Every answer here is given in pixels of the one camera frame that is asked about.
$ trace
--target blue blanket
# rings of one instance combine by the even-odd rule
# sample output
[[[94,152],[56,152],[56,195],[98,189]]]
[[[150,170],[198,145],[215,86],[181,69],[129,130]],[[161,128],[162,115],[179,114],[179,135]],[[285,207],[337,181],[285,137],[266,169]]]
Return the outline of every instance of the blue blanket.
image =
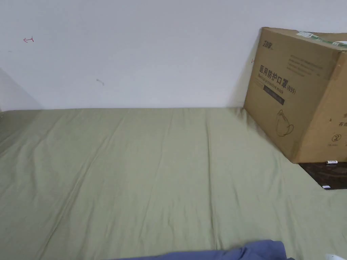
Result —
[[[127,260],[287,260],[287,256],[282,242],[263,240],[248,243],[242,248],[230,251],[177,252],[155,257],[128,258]]]

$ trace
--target mattress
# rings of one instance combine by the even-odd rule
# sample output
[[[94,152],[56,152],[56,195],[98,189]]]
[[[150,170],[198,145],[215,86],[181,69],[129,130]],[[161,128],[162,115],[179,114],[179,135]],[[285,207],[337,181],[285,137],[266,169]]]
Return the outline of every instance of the mattress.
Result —
[[[347,258],[347,191],[322,189],[243,109],[7,111],[4,259],[114,259],[281,240]]]

